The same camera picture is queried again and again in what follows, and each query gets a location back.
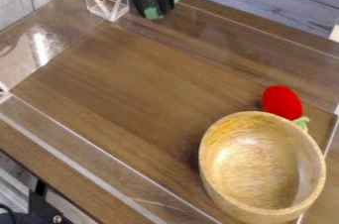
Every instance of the wooden bowl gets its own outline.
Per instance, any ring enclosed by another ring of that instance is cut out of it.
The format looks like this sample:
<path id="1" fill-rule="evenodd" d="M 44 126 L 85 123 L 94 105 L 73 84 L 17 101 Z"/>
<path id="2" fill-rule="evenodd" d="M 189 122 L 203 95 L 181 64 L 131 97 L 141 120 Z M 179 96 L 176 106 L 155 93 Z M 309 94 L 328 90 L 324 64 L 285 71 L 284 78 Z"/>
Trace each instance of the wooden bowl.
<path id="1" fill-rule="evenodd" d="M 312 138 L 264 112 L 236 113 L 216 122 L 203 138 L 199 162 L 211 198 L 247 223 L 295 219 L 324 185 L 324 158 Z"/>

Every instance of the bowl rim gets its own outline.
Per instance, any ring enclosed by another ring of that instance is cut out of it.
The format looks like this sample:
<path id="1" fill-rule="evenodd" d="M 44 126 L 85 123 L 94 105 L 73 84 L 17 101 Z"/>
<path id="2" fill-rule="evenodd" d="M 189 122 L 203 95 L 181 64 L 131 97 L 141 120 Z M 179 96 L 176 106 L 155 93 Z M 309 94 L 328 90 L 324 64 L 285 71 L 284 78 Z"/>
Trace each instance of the bowl rim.
<path id="1" fill-rule="evenodd" d="M 215 129 L 232 117 L 237 117 L 237 116 L 244 116 L 244 115 L 263 115 L 267 116 L 272 119 L 275 119 L 279 122 L 284 122 L 287 123 L 291 127 L 293 127 L 304 136 L 305 139 L 308 141 L 308 143 L 311 144 L 315 153 L 316 153 L 316 158 L 319 160 L 320 163 L 320 175 L 317 177 L 316 180 L 316 186 L 313 191 L 311 192 L 311 194 L 293 206 L 287 207 L 287 208 L 279 208 L 279 209 L 264 209 L 264 208 L 257 208 L 253 206 L 248 206 L 247 204 L 241 203 L 240 201 L 237 201 L 233 197 L 231 196 L 224 196 L 219 190 L 215 188 L 213 183 L 211 182 L 211 179 L 208 176 L 205 176 L 205 172 L 204 170 L 205 168 L 205 164 L 201 161 L 203 158 L 203 152 L 205 152 L 205 142 L 207 139 L 209 138 L 211 133 L 215 131 Z M 253 214 L 260 214 L 260 215 L 268 215 L 268 216 L 280 216 L 280 215 L 287 215 L 287 214 L 292 214 L 295 212 L 299 212 L 301 210 L 304 210 L 315 201 L 315 199 L 317 198 L 323 186 L 324 186 L 324 181 L 325 181 L 325 162 L 324 162 L 324 156 L 321 154 L 320 148 L 315 142 L 315 140 L 312 139 L 312 137 L 301 130 L 301 128 L 293 124 L 289 120 L 284 119 L 280 116 L 276 116 L 271 113 L 267 112 L 260 112 L 260 111 L 243 111 L 243 112 L 237 112 L 233 113 L 225 117 L 223 117 L 207 130 L 201 143 L 200 143 L 200 148 L 199 148 L 199 167 L 200 167 L 200 174 L 204 176 L 204 179 L 207 181 L 207 183 L 209 184 L 209 186 L 212 187 L 212 189 L 215 190 L 215 192 L 217 193 L 217 195 L 225 200 L 228 201 L 231 204 L 233 204 L 235 206 L 237 206 L 241 210 L 253 213 Z"/>

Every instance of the black cable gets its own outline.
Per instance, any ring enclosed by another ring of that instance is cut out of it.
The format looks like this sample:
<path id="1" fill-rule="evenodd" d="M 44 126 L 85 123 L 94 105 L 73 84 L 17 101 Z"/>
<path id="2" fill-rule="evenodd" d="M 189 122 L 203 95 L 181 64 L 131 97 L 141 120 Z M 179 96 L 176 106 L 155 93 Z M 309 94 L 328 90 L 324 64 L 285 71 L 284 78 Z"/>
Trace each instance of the black cable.
<path id="1" fill-rule="evenodd" d="M 10 209 L 6 205 L 4 205 L 4 204 L 1 204 L 1 203 L 0 203 L 0 208 L 2 208 L 4 210 L 6 210 L 6 212 L 8 212 L 9 216 L 10 216 L 10 218 L 12 218 L 13 224 L 17 224 L 17 222 L 16 222 L 16 215 L 14 215 L 14 212 L 12 211 L 12 209 Z"/>

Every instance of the wooden table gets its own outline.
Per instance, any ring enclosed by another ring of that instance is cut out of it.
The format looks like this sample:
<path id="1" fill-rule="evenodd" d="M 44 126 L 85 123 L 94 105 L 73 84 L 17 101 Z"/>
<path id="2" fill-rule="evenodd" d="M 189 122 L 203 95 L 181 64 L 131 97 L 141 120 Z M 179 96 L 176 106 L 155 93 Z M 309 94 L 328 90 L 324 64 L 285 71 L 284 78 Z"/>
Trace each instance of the wooden table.
<path id="1" fill-rule="evenodd" d="M 66 24 L 70 29 L 82 27 L 74 17 L 85 18 L 86 12 L 74 6 L 82 4 L 84 0 L 60 0 L 34 18 L 52 20 L 60 7 L 73 19 L 54 18 L 62 26 L 58 33 L 68 35 Z M 8 34 L 22 33 L 34 18 Z M 81 135 L 103 159 L 113 155 L 212 218 L 239 223 L 216 208 L 201 185 L 203 134 L 223 116 L 259 110 L 264 88 L 283 83 L 304 100 L 309 134 L 324 150 L 339 96 L 337 44 L 205 0 L 184 0 L 160 21 L 131 13 L 117 23 L 98 22 L 12 93 Z M 98 222 L 151 223 L 65 161 L 77 158 L 77 165 L 90 168 L 103 182 L 115 183 L 111 166 L 100 165 L 100 157 L 97 163 L 92 160 L 93 154 L 68 139 L 66 131 L 52 130 L 33 115 L 16 114 L 16 119 L 45 136 L 40 139 L 62 155 L 57 158 L 29 134 L 0 120 L 2 151 Z M 328 155 L 325 189 L 304 223 L 336 221 L 337 144 Z M 157 207 L 159 212 L 168 209 Z M 172 218 L 172 211 L 161 214 L 163 220 Z"/>

